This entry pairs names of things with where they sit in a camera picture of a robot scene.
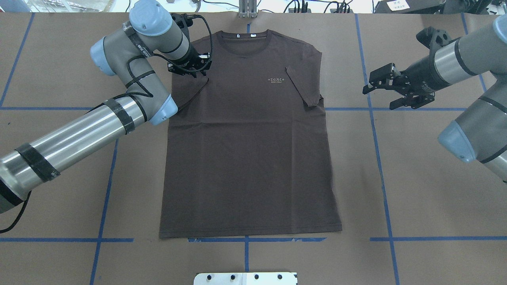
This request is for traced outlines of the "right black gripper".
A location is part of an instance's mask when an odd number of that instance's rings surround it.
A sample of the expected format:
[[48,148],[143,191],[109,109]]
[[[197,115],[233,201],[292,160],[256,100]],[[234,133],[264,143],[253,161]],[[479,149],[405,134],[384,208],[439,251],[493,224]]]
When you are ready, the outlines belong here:
[[427,27],[416,34],[416,39],[429,49],[429,55],[411,64],[399,76],[394,63],[371,71],[363,95],[377,89],[395,90],[403,97],[391,102],[391,110],[402,106],[417,109],[433,102],[436,91],[450,86],[436,68],[436,52],[452,42],[451,36],[445,30]]

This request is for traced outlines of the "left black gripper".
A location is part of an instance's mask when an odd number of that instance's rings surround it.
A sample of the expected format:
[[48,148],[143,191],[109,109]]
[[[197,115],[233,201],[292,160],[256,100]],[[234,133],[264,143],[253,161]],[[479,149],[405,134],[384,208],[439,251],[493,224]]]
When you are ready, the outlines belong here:
[[[182,32],[183,37],[180,46],[175,50],[182,55],[174,55],[173,52],[168,54],[174,58],[167,59],[168,71],[179,75],[191,75],[194,78],[197,77],[198,73],[206,76],[206,71],[212,64],[212,33],[208,22],[203,16],[197,14],[171,14],[171,16]],[[208,53],[200,54],[189,41],[188,28],[193,25],[194,19],[201,19],[208,30],[210,40],[210,51]]]

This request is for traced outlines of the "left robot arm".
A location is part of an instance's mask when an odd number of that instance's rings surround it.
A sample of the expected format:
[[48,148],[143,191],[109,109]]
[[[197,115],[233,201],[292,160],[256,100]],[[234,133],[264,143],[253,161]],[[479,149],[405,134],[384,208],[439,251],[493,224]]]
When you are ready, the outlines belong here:
[[206,74],[212,52],[200,54],[188,28],[197,14],[170,13],[155,0],[140,0],[129,19],[90,48],[95,65],[118,76],[125,93],[105,100],[81,117],[1,158],[0,211],[27,204],[31,191],[145,122],[158,125],[178,112],[148,58],[167,61],[169,72]]

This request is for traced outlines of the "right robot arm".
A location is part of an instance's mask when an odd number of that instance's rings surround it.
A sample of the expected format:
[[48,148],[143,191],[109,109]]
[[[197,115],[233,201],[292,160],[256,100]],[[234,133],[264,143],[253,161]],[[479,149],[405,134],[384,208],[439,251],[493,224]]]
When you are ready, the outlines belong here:
[[493,83],[441,131],[438,142],[459,161],[480,163],[506,183],[506,15],[458,38],[435,27],[416,38],[428,54],[404,70],[388,63],[371,71],[362,93],[391,90],[398,99],[390,110],[416,110],[434,102],[441,90],[490,74]]

